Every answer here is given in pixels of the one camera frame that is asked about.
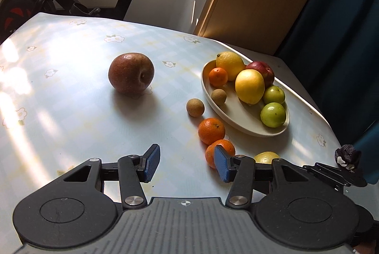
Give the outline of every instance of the white ceramic dish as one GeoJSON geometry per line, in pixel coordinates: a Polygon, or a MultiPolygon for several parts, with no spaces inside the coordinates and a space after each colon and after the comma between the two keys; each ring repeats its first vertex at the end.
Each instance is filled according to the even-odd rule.
{"type": "Polygon", "coordinates": [[[278,128],[269,128],[260,120],[260,111],[265,106],[263,101],[260,100],[255,105],[249,105],[242,102],[235,93],[234,82],[228,82],[226,85],[221,87],[221,89],[226,92],[226,102],[221,106],[214,103],[211,99],[211,93],[216,88],[211,86],[209,83],[208,74],[215,67],[215,60],[204,66],[201,75],[201,86],[208,103],[224,121],[243,133],[259,137],[276,136],[283,133],[287,129],[289,125],[289,110],[286,103],[283,103],[283,107],[287,115],[285,123],[278,128]]]}

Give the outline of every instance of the red apple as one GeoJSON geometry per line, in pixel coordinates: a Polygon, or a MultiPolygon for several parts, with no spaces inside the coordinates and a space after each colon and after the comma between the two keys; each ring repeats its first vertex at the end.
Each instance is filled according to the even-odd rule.
{"type": "Polygon", "coordinates": [[[112,86],[125,95],[142,94],[153,77],[153,63],[141,53],[121,54],[113,60],[108,72],[112,86]]]}
{"type": "Polygon", "coordinates": [[[272,71],[271,67],[265,62],[251,62],[246,66],[245,69],[253,69],[262,74],[266,88],[270,87],[274,82],[274,71],[272,71]]]}

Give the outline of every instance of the blue curtain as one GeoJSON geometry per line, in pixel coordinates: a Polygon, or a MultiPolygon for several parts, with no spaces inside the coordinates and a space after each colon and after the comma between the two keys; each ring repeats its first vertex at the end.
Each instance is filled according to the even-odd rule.
{"type": "Polygon", "coordinates": [[[368,163],[379,163],[379,0],[308,0],[276,56],[340,144],[361,148],[365,176],[376,182],[379,167],[368,163]]]}

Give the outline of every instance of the yellow grapefruit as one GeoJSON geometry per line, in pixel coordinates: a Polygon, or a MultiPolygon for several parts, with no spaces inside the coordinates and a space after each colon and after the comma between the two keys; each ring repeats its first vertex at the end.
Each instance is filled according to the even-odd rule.
{"type": "Polygon", "coordinates": [[[256,104],[265,92],[265,81],[258,71],[246,69],[238,74],[235,88],[238,98],[243,102],[256,104]]]}

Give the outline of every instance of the green apple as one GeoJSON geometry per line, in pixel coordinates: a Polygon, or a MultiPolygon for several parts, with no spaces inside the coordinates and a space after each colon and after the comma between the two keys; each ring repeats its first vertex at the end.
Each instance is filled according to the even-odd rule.
{"type": "Polygon", "coordinates": [[[278,86],[270,86],[266,88],[265,93],[263,94],[263,102],[269,104],[271,102],[277,102],[283,104],[285,100],[285,94],[283,89],[278,86]]]}
{"type": "Polygon", "coordinates": [[[261,110],[260,117],[262,122],[270,128],[280,127],[287,118],[284,107],[276,102],[267,104],[261,110]]]}

